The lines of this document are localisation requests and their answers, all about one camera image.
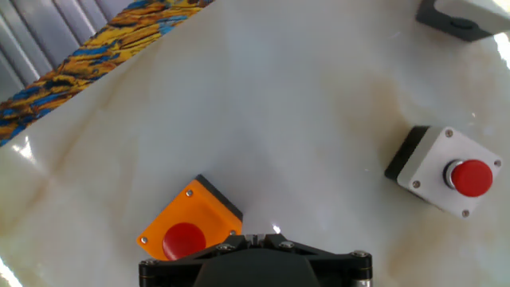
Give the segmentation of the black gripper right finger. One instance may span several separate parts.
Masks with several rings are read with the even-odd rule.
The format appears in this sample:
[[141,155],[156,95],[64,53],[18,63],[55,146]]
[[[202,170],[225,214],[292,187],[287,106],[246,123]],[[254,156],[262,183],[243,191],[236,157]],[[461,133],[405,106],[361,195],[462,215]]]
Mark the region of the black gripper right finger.
[[372,256],[364,250],[334,254],[299,242],[282,234],[266,234],[265,248],[279,250],[307,259],[322,286],[332,286],[334,277],[340,286],[369,287],[373,285]]

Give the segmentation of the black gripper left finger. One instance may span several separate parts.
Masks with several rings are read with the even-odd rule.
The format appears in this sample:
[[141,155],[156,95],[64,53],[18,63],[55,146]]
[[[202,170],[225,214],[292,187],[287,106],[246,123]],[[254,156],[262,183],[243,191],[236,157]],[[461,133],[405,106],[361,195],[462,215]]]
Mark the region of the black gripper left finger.
[[245,250],[248,247],[249,237],[245,235],[230,235],[224,242],[176,261],[142,260],[139,263],[139,286],[194,286],[202,267],[206,263],[211,263],[222,255]]

